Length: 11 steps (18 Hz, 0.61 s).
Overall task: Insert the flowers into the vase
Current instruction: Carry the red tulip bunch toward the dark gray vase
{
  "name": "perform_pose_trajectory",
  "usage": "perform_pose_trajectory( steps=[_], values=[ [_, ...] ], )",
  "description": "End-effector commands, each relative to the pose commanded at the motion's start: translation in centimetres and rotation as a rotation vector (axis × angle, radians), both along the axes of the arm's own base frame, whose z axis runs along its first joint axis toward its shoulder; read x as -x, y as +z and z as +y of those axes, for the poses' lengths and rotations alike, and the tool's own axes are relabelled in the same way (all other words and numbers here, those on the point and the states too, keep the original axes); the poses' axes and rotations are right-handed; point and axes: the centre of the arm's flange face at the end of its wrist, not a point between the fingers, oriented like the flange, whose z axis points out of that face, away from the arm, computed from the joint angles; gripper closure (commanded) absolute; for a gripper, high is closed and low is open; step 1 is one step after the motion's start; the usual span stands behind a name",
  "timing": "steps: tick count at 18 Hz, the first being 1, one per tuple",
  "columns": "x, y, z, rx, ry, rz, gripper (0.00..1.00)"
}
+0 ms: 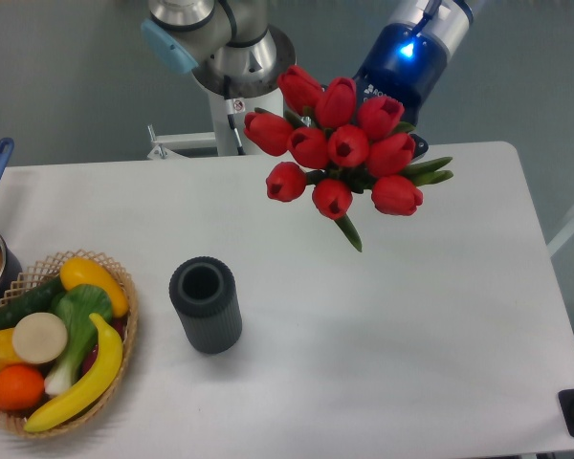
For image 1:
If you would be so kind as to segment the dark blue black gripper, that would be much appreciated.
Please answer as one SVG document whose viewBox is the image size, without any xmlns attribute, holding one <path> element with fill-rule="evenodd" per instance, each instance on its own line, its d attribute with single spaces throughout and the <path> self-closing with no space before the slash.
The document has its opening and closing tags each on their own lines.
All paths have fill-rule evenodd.
<svg viewBox="0 0 574 459">
<path fill-rule="evenodd" d="M 388 96 L 405 109 L 402 121 L 418 123 L 419 112 L 446 69 L 446 50 L 434 39 L 413 35 L 405 24 L 385 26 L 354 76 L 358 105 Z M 413 159 L 421 159 L 429 143 L 416 133 Z"/>
</svg>

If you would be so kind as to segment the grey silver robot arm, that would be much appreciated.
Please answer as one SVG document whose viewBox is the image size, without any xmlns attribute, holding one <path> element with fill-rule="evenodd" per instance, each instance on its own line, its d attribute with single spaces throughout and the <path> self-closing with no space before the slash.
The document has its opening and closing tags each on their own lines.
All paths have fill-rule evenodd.
<svg viewBox="0 0 574 459">
<path fill-rule="evenodd" d="M 403 1 L 389 17 L 354 76 L 357 101 L 389 96 L 415 124 L 475 18 L 480 1 Z M 213 129 L 152 135 L 152 159 L 188 149 L 214 148 L 220 156 L 254 155 L 244 134 L 247 112 L 285 110 L 277 79 L 296 63 L 290 38 L 269 24 L 264 1 L 151 1 L 141 25 L 151 51 L 171 71 L 192 74 L 207 93 Z"/>
</svg>

